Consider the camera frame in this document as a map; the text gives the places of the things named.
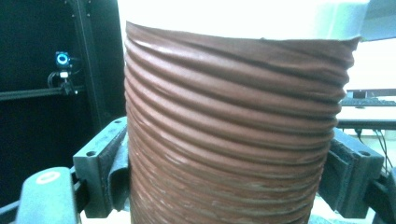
white top edge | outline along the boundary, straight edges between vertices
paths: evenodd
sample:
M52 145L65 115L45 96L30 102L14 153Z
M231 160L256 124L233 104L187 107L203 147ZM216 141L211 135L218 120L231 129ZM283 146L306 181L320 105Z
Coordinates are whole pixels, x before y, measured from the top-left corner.
M369 1L119 0L119 7L122 25L239 38L350 39L360 35Z

cable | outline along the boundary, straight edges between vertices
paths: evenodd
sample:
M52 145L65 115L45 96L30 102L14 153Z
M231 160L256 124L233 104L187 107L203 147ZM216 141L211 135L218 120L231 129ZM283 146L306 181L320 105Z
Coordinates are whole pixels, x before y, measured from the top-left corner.
M70 60L73 60L73 61L81 61L80 58L76 58L76 57L71 57Z
M361 129L355 129L355 133L358 135L358 138L361 141Z
M76 72L72 72L72 75L78 74L79 72L81 72L82 68L78 69Z
M49 88L53 88L53 84L52 84L52 80L55 76L57 76L58 73L57 72L51 72L47 78L47 85Z
M376 137L379 140L379 144L382 147L382 151L384 151L384 154L385 154L385 167L384 168L385 168L385 173L388 174L389 173L388 163L389 163L390 169L393 168L393 164L390 161L390 158L388 156L387 141L385 140L385 136L384 136L384 134L382 134L381 130L373 130L373 131L375 132Z

black bracket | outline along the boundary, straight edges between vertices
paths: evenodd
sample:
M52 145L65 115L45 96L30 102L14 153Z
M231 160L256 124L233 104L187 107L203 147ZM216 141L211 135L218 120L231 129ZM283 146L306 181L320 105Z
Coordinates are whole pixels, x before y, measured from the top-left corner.
M375 210L377 223L396 224L396 168L369 185L364 201Z
M126 123L126 118L111 122L73 157L78 180L87 182L87 217L123 208L129 192Z
M343 217L365 218L369 206L363 198L379 178L384 157L338 129L334 133L318 193Z

spiral ridge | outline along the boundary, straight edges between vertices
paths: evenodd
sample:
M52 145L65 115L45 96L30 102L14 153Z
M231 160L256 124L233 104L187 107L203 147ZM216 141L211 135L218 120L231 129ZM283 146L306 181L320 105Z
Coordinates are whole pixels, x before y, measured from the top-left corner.
M358 40L127 35L134 223L305 223Z

dark background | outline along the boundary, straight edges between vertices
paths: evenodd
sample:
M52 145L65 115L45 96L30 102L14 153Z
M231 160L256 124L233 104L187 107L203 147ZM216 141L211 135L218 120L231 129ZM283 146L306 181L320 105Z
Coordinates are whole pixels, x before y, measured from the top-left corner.
M90 5L93 45L103 84L101 115L94 127L89 93L0 101L0 207L17 201L23 180L54 167L73 166L72 157L111 120L124 116L123 56L117 1ZM79 58L73 79L85 85L84 59L74 14L61 0L0 1L0 94L46 89L57 70L55 52Z

